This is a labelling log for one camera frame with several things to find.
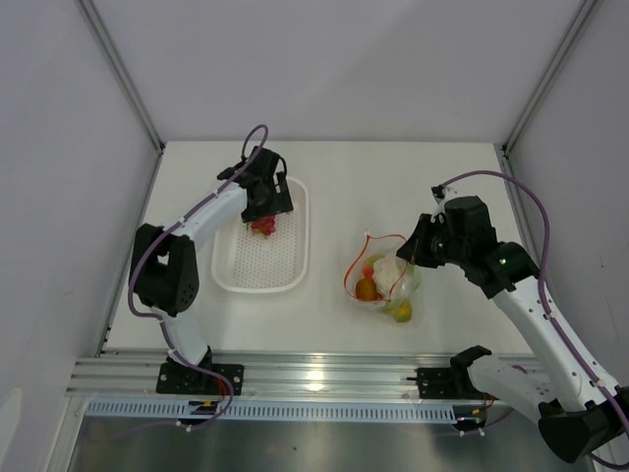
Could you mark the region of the green apple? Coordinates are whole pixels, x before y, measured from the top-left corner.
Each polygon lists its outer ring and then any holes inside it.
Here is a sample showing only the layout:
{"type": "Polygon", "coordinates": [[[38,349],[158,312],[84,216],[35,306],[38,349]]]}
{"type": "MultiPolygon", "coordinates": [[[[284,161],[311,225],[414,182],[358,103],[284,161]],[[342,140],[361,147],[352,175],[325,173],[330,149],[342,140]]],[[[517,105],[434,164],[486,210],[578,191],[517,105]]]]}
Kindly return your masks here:
{"type": "Polygon", "coordinates": [[[403,279],[403,289],[407,294],[412,294],[422,284],[422,275],[420,269],[416,265],[407,265],[403,279]]]}

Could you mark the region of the red grape bunch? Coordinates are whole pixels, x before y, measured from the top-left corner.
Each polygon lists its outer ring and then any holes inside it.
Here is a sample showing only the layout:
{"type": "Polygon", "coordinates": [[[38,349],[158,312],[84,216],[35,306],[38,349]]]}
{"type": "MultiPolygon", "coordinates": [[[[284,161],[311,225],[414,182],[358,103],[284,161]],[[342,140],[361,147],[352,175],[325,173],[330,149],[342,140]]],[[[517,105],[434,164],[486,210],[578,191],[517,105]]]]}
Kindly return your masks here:
{"type": "Polygon", "coordinates": [[[250,225],[253,234],[259,234],[263,237],[268,237],[276,231],[275,216],[265,216],[254,221],[250,225]]]}

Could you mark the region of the white cauliflower with green leaves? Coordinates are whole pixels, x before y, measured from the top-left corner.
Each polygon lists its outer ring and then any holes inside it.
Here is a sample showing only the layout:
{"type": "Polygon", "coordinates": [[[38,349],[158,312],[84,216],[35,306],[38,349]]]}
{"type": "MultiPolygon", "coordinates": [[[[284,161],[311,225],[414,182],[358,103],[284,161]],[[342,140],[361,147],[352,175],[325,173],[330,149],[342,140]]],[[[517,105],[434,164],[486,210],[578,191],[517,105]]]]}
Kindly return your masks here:
{"type": "Polygon", "coordinates": [[[388,297],[399,283],[406,271],[407,263],[395,254],[387,254],[373,263],[373,280],[378,292],[388,297]]]}

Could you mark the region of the clear zip bag orange zipper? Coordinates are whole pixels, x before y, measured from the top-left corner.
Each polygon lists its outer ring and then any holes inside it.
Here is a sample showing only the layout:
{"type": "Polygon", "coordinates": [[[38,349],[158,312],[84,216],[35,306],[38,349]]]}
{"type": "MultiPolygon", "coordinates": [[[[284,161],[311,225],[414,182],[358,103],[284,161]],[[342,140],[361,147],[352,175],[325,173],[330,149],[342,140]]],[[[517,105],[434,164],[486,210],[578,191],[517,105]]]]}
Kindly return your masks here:
{"type": "Polygon", "coordinates": [[[412,319],[413,301],[423,282],[420,270],[397,256],[406,242],[399,234],[374,236],[366,232],[361,251],[343,277],[343,289],[354,303],[399,324],[412,319]]]}

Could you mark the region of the red peach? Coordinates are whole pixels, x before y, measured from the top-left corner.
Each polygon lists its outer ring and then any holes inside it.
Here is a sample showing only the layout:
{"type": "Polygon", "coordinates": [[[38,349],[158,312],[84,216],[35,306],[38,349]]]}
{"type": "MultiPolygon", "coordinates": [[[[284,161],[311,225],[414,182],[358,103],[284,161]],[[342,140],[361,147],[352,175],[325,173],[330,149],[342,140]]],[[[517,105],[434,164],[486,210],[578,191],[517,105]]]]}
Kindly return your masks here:
{"type": "Polygon", "coordinates": [[[373,263],[366,261],[362,265],[362,275],[365,278],[373,278],[374,268],[373,263]]]}

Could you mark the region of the yellow green mango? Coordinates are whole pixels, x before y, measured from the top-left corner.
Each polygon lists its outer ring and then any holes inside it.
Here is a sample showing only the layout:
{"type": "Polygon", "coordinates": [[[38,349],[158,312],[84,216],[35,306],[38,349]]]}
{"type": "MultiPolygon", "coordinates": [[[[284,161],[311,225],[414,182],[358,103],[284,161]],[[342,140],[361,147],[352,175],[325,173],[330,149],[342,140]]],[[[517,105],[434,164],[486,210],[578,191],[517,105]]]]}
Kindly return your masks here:
{"type": "Polygon", "coordinates": [[[413,307],[410,301],[404,300],[401,304],[394,307],[391,311],[391,317],[397,323],[408,323],[413,316],[413,307]]]}

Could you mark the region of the brown kiwi fruit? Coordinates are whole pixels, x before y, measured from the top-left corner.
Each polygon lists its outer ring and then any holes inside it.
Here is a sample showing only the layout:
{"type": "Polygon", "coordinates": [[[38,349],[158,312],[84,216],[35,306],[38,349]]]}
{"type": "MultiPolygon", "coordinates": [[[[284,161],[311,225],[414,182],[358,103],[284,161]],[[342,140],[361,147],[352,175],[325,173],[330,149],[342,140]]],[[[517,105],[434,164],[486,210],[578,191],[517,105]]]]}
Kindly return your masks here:
{"type": "Polygon", "coordinates": [[[355,285],[355,297],[364,302],[374,302],[381,298],[372,278],[361,278],[355,285]]]}

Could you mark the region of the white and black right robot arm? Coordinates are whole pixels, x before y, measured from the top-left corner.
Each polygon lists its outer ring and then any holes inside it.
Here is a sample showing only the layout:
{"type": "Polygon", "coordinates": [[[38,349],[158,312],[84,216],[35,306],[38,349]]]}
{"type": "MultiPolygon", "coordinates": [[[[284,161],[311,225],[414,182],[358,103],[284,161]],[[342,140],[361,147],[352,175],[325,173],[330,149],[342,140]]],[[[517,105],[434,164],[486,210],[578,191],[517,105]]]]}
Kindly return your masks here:
{"type": "Polygon", "coordinates": [[[542,383],[477,345],[450,360],[450,388],[487,393],[536,424],[548,448],[574,463],[628,429],[628,389],[591,354],[550,300],[542,272],[518,243],[500,242],[478,197],[440,200],[423,213],[398,258],[460,267],[516,326],[548,377],[542,383]]]}

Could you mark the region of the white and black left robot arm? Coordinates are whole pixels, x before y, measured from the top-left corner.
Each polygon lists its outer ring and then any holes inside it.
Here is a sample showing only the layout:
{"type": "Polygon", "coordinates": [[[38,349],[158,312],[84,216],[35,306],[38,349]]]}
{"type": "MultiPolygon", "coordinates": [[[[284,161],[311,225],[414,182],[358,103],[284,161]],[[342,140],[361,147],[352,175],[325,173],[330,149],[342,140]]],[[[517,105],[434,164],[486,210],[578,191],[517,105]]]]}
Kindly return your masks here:
{"type": "Polygon", "coordinates": [[[136,231],[129,309],[138,318],[159,323],[169,357],[182,365],[179,382],[190,392],[204,392],[213,381],[212,368],[203,362],[210,348],[192,314],[200,291],[198,253],[236,217],[249,224],[292,211],[287,174],[280,154],[256,146],[221,171],[209,194],[174,223],[145,223],[136,231]]]}

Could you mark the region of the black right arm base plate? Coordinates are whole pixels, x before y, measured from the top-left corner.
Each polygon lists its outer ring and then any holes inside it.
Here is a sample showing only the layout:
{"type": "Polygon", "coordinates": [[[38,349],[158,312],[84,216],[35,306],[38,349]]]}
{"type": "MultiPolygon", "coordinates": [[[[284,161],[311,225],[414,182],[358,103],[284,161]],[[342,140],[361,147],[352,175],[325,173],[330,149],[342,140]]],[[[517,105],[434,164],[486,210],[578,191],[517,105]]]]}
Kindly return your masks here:
{"type": "Polygon", "coordinates": [[[421,399],[482,400],[484,393],[473,386],[468,369],[491,354],[489,349],[476,345],[451,357],[448,367],[417,368],[407,381],[417,386],[421,399]]]}

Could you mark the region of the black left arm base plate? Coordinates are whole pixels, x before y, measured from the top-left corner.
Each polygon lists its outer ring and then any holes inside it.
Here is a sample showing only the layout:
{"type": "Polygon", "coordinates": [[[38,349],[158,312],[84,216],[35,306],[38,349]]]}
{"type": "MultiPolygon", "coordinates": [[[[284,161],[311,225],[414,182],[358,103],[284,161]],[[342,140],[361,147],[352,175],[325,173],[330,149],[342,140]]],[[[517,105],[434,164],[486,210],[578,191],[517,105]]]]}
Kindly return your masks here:
{"type": "Polygon", "coordinates": [[[215,363],[211,354],[201,360],[197,369],[168,358],[160,366],[155,391],[160,394],[227,395],[229,389],[226,382],[229,382],[238,396],[242,392],[244,379],[244,365],[215,363]]]}

